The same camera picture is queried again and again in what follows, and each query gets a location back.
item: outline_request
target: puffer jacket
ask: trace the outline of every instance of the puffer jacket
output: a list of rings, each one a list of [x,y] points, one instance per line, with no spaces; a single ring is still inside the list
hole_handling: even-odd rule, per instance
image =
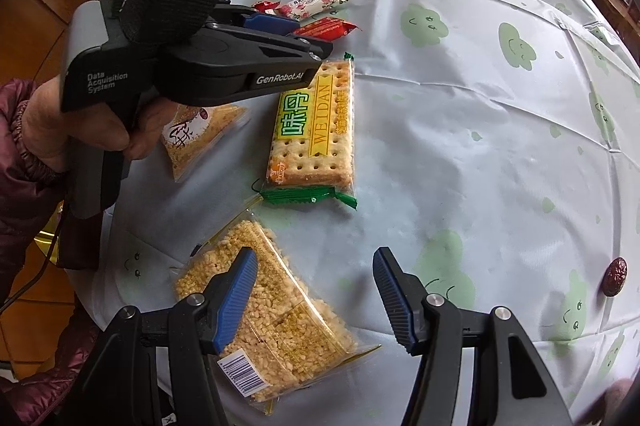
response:
[[[27,246],[64,195],[62,176],[22,143],[22,113],[35,88],[27,80],[0,87],[0,301],[8,297],[24,265]],[[98,332],[78,307],[60,336],[53,368],[18,383],[0,377],[0,424],[37,426],[44,421],[68,393]]]

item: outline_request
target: candy wrapper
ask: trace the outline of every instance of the candy wrapper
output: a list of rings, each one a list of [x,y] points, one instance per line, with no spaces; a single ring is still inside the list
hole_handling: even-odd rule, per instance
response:
[[[162,129],[161,141],[171,160],[174,179],[179,180],[225,132],[247,122],[246,109],[180,106],[174,120]]]
[[[334,10],[345,2],[349,2],[349,0],[292,0],[283,5],[276,2],[258,2],[254,4],[254,8],[271,15],[286,16],[291,20],[300,21],[319,13]]]
[[[351,22],[346,22],[341,18],[334,16],[326,16],[317,22],[307,24],[303,28],[296,29],[293,33],[300,36],[313,36],[320,40],[332,42],[341,36],[347,36],[351,31],[357,29],[358,26]]]
[[[280,95],[266,183],[270,203],[335,197],[355,208],[353,61],[322,64],[308,88]]]
[[[258,275],[238,333],[218,365],[249,402],[258,405],[323,376],[376,346],[358,347],[345,323],[320,299],[309,296],[273,233],[245,210],[209,239],[175,283],[178,298],[206,288],[228,271],[241,247],[251,247]],[[236,368],[242,364],[242,370]]]

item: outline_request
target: black cable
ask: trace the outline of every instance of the black cable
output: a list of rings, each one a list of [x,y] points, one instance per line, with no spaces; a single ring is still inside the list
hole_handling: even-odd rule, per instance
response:
[[[44,272],[47,270],[47,265],[49,265],[49,261],[51,260],[51,257],[53,255],[53,249],[56,247],[56,243],[57,243],[58,238],[60,236],[60,229],[62,229],[62,224],[64,224],[64,222],[65,222],[66,213],[67,213],[67,206],[66,206],[66,204],[64,204],[62,206],[62,214],[60,215],[60,220],[58,222],[58,225],[56,226],[56,232],[53,234],[53,238],[51,239],[51,244],[49,245],[49,250],[47,251],[47,257],[44,259],[44,262],[43,262],[42,267],[40,268],[39,272],[37,273],[36,276],[31,278],[31,280],[29,282],[27,282],[27,284],[25,284],[11,298],[7,298],[7,300],[4,302],[2,307],[0,307],[0,315],[4,311],[6,311],[20,296],[22,296],[31,287],[33,287],[38,282],[38,280],[40,278],[42,278],[42,275],[44,275]]]

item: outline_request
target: tablecloth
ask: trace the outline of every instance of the tablecloth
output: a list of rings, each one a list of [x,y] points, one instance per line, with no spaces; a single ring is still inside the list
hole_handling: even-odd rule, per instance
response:
[[[373,282],[380,246],[459,307],[509,307],[573,416],[636,373],[639,75],[613,35],[607,45],[590,32],[606,24],[589,18],[587,4],[351,0],[334,13],[360,28],[334,50],[355,56],[358,210],[323,201],[256,212],[314,293],[363,342],[383,346],[285,396],[268,417],[221,376],[237,424],[296,424],[302,416],[307,426],[400,424],[418,359],[396,343]],[[276,103],[242,102],[249,123],[182,183],[161,146],[132,166],[105,216],[99,271],[73,277],[98,325],[123,305],[175,303],[172,269],[264,177]],[[618,256],[628,277],[606,298],[600,281]],[[456,425],[466,424],[472,352],[463,361]],[[158,374],[168,387],[165,352]]]

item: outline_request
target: person's hand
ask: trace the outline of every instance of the person's hand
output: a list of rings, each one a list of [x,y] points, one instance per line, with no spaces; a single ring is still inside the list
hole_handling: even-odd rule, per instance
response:
[[[174,118],[178,104],[156,98],[138,115],[138,126],[127,132],[105,103],[60,112],[60,77],[37,88],[22,115],[22,142],[33,155],[56,172],[68,170],[66,143],[74,137],[104,150],[122,150],[126,159],[142,159],[151,153],[162,127]]]

